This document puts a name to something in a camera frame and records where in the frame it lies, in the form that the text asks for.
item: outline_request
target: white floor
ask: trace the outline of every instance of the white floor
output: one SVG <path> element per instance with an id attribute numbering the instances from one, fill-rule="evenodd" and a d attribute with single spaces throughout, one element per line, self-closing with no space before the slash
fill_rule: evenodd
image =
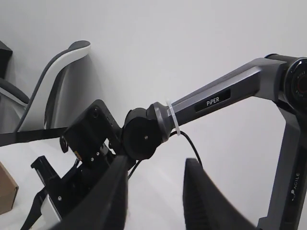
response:
<path id="1" fill-rule="evenodd" d="M 43 188 L 36 171 L 30 166 L 41 155 L 46 156 L 60 176 L 63 176 L 75 161 L 72 152 L 62 153 L 57 138 L 0 148 L 0 161 L 19 185 L 13 209 L 0 215 L 1 230 L 19 230 L 29 213 L 34 196 Z M 32 229 L 43 230 L 44 224 L 44 219 L 40 218 Z"/>

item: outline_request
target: office chair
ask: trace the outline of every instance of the office chair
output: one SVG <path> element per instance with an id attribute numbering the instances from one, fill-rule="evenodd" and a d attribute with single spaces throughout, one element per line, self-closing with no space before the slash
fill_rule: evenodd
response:
<path id="1" fill-rule="evenodd" d="M 44 68 L 31 98 L 8 81 L 0 79 L 0 95 L 9 99 L 20 118 L 14 133 L 52 128 L 57 94 L 67 66 L 88 55 L 90 48 L 90 42 L 77 41 L 55 55 Z"/>

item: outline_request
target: cable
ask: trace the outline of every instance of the cable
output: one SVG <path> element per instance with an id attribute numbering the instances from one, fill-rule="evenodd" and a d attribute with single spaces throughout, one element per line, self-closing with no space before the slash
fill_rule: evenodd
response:
<path id="1" fill-rule="evenodd" d="M 172 132 L 171 135 L 170 135 L 169 137 L 171 137 L 171 136 L 173 136 L 173 135 L 175 135 L 175 134 L 177 134 L 177 132 Z M 201 162 L 200 155 L 198 154 L 197 149 L 195 148 L 195 146 L 194 146 L 192 140 L 189 138 L 189 136 L 188 136 L 185 132 L 180 131 L 180 134 L 183 135 L 183 136 L 188 140 L 188 142 L 190 143 L 192 149 L 194 150 L 194 153 L 195 153 L 195 155 L 196 155 L 196 157 L 197 157 L 197 160 L 198 160 L 199 164 L 202 166 L 202 162 Z"/>
<path id="2" fill-rule="evenodd" d="M 169 137 L 174 136 L 176 133 L 177 133 L 176 131 L 175 131 L 175 132 L 172 132 L 171 135 L 170 135 Z M 180 131 L 180 134 L 183 135 L 183 136 L 188 140 L 188 142 L 190 143 L 192 149 L 194 150 L 194 153 L 195 153 L 195 155 L 196 155 L 196 157 L 197 157 L 197 160 L 198 160 L 199 164 L 202 166 L 201 157 L 200 157 L 200 155 L 198 154 L 197 149 L 195 148 L 195 146 L 194 146 L 192 140 L 189 138 L 189 136 L 188 136 L 185 132 Z M 139 164 L 140 164 L 141 162 L 142 162 L 142 161 L 138 161 L 138 162 L 135 164 L 135 166 L 133 167 L 133 169 L 132 169 L 131 172 L 129 173 L 128 179 L 130 179 L 130 177 L 132 176 L 132 174 L 134 173 L 134 171 L 136 170 L 136 168 L 139 166 Z"/>
<path id="3" fill-rule="evenodd" d="M 141 163 L 142 161 L 138 161 L 135 166 L 133 167 L 133 169 L 131 170 L 131 172 L 129 173 L 129 176 L 128 176 L 128 180 L 130 179 L 130 177 L 132 176 L 132 174 L 134 173 L 134 171 L 136 170 L 136 168 L 139 166 L 139 164 Z"/>

